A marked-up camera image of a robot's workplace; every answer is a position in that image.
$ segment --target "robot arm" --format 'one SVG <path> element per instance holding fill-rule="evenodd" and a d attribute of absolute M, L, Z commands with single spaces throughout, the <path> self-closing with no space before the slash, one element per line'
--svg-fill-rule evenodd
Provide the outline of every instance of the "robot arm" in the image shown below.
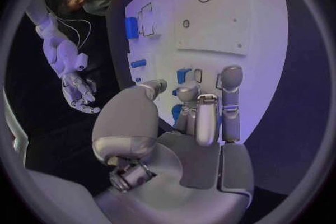
<path fill-rule="evenodd" d="M 87 67 L 88 56 L 79 54 L 76 45 L 58 30 L 57 18 L 47 11 L 43 0 L 33 0 L 26 14 L 43 39 L 44 55 L 62 81 L 62 91 L 67 103 L 84 113 L 98 113 L 99 108 L 87 106 L 95 101 L 95 83 L 92 80 L 85 82 L 77 74 Z"/>

